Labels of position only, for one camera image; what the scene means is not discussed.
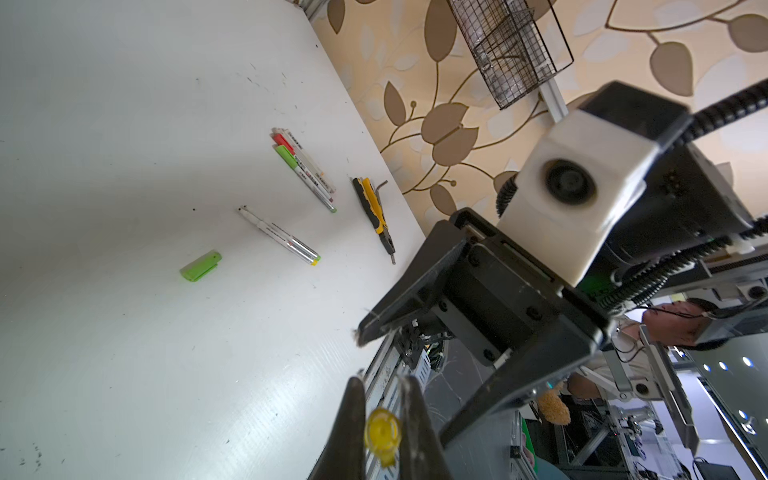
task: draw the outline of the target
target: yellow utility knife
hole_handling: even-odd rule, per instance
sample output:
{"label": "yellow utility knife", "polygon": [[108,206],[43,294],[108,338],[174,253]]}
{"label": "yellow utility knife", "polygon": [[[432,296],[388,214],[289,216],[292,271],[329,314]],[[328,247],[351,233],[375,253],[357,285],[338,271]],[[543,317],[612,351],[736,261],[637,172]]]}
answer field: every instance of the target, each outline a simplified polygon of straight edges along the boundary
{"label": "yellow utility knife", "polygon": [[368,178],[353,178],[352,185],[355,187],[357,197],[360,199],[362,209],[366,211],[369,220],[376,233],[379,235],[379,240],[382,241],[382,245],[392,258],[392,265],[395,264],[395,244],[392,243],[392,237],[389,235],[389,230],[386,227],[384,221],[384,210],[382,209],[381,202],[379,201],[379,195],[376,190],[373,190],[371,186],[371,180]]}

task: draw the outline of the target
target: pen cap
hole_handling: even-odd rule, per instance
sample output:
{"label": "pen cap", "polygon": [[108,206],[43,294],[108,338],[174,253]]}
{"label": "pen cap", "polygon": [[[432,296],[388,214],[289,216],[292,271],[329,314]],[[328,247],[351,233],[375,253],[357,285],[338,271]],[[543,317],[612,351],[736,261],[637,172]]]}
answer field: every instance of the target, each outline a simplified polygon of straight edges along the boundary
{"label": "pen cap", "polygon": [[297,168],[299,165],[296,163],[296,160],[293,158],[293,155],[290,154],[287,148],[285,148],[283,145],[277,145],[275,147],[275,151],[282,157],[282,159],[288,164],[291,169]]}

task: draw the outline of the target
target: wire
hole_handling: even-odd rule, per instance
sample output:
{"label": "wire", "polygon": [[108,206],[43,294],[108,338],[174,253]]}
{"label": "wire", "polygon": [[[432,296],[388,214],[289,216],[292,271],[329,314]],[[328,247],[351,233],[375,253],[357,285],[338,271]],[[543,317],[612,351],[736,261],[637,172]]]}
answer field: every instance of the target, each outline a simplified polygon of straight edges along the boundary
{"label": "wire", "polygon": [[682,316],[683,318],[698,318],[700,316],[703,316],[703,315],[693,315],[691,313],[670,312],[669,310],[665,310],[663,308],[656,308],[655,306],[636,306],[632,310],[653,310],[654,312],[669,313],[670,315]]}
{"label": "wire", "polygon": [[632,356],[632,358],[630,358],[629,360],[622,360],[621,357],[619,357],[619,361],[621,361],[622,363],[629,363],[629,362],[631,362],[632,360],[634,360],[634,357],[636,357],[637,354],[639,354],[640,352],[643,351],[644,348],[645,348],[645,345],[640,347],[640,349],[638,351],[636,351],[635,354]]}

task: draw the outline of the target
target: yellow plastic cap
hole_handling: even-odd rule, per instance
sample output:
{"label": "yellow plastic cap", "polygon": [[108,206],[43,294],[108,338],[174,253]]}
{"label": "yellow plastic cap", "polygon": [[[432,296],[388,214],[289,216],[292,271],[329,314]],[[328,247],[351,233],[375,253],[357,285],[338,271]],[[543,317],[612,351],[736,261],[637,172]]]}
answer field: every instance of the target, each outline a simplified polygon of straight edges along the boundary
{"label": "yellow plastic cap", "polygon": [[366,447],[379,459],[383,468],[395,464],[400,439],[400,421],[397,417],[387,409],[371,412],[366,420]]}

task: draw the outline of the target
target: leaf pattern wallpaper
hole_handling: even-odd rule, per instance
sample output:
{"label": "leaf pattern wallpaper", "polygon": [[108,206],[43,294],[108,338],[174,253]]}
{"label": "leaf pattern wallpaper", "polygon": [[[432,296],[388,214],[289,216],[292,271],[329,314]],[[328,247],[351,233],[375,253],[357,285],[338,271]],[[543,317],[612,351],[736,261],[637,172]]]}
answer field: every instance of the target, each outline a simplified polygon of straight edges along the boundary
{"label": "leaf pattern wallpaper", "polygon": [[[768,0],[558,0],[575,62],[556,81],[576,108],[617,79],[706,107],[768,76]],[[549,2],[528,0],[555,60]],[[313,26],[425,232],[459,208],[496,220],[495,196],[552,125],[534,92],[500,111],[446,0],[329,0]],[[698,141],[768,211],[768,111]]]}

